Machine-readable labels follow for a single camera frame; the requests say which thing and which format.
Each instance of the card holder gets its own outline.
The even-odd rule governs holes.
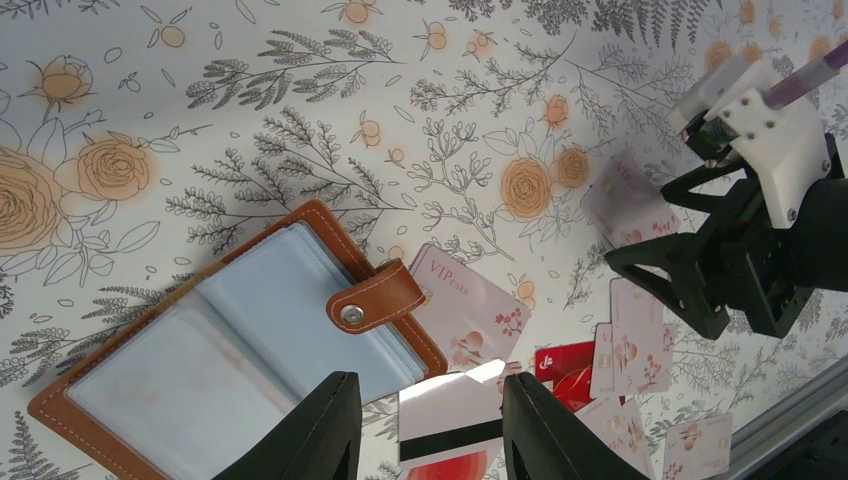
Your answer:
[[[273,248],[279,242],[292,251]],[[254,278],[264,285],[259,297],[244,281],[257,269],[272,273]],[[409,314],[423,301],[400,261],[375,271],[326,205],[308,202],[194,275],[28,411],[120,478],[211,478],[325,369],[339,370],[339,359],[362,370],[364,403],[445,373],[444,356]],[[361,315],[346,315],[351,307]],[[305,347],[324,340],[324,352]],[[381,374],[369,378],[375,368]]]

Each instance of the card with floral print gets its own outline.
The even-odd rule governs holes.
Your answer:
[[[610,282],[613,393],[664,392],[671,386],[676,327],[663,325],[663,306],[623,278]]]
[[[580,207],[615,247],[675,233],[680,227],[680,220],[629,149],[612,158]]]
[[[450,371],[509,357],[530,318],[524,304],[432,245],[421,249],[410,271],[428,297],[413,315]]]
[[[726,472],[732,433],[730,413],[669,427],[663,480],[700,480]]]
[[[618,399],[605,397],[593,401],[575,416],[613,452],[648,478],[654,478],[654,467],[638,403],[631,399],[624,405]]]
[[[613,394],[612,368],[612,324],[599,323],[595,326],[592,381],[589,383],[590,397],[601,398]]]

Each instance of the red card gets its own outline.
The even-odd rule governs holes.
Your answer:
[[[536,351],[536,378],[549,386],[554,396],[576,412],[592,402],[589,386],[595,342],[574,343]]]

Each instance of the leather snap strap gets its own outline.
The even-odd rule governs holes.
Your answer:
[[[424,299],[412,274],[395,259],[373,277],[330,297],[327,316],[347,333],[362,333],[408,314]]]

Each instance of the floral wallpaper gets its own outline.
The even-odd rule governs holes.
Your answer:
[[[579,201],[605,162],[685,173],[665,115],[705,71],[788,75],[846,38],[843,0],[0,0],[0,477],[111,478],[26,403],[308,199],[374,264],[431,243],[512,292],[525,368],[593,338],[613,275]],[[808,96],[840,145],[846,87]],[[655,463],[669,426],[739,428],[844,355],[846,304],[817,293],[780,341],[666,312],[674,383],[638,398]],[[397,468],[397,419],[364,408],[360,478],[429,475]]]

